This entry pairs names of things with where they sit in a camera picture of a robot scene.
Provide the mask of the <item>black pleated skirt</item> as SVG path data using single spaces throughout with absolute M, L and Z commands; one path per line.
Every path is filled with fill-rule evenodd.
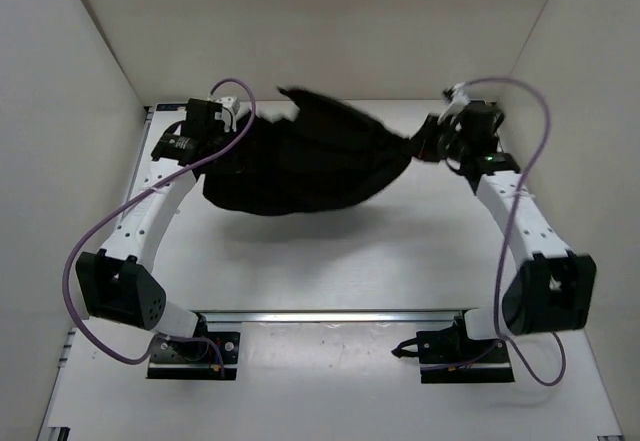
M 281 89 L 292 118 L 258 116 L 204 173 L 214 206 L 258 216 L 342 210 L 376 196 L 424 152 L 424 133 L 389 130 L 364 111 L 301 87 Z

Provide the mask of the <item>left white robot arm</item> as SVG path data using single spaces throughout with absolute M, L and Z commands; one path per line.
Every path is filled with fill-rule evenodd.
M 98 252 L 84 252 L 76 261 L 90 315 L 174 337 L 174 346 L 188 359 L 206 353 L 209 334 L 198 326 L 197 314 L 167 300 L 152 270 L 161 240 L 199 175 L 167 177 L 232 140 L 239 109 L 235 97 L 189 100 L 185 119 L 168 127 L 152 150 L 140 187 L 150 190 L 149 196 L 125 210 Z

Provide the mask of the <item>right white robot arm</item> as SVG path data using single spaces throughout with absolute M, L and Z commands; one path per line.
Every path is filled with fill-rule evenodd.
M 501 108 L 471 101 L 430 114 L 413 137 L 417 159 L 443 161 L 463 177 L 503 235 L 499 260 L 517 268 L 512 281 L 496 282 L 493 304 L 464 315 L 464 327 L 448 337 L 449 352 L 471 361 L 484 340 L 501 336 L 574 331 L 587 322 L 596 264 L 575 253 L 537 207 L 523 169 L 499 148 Z

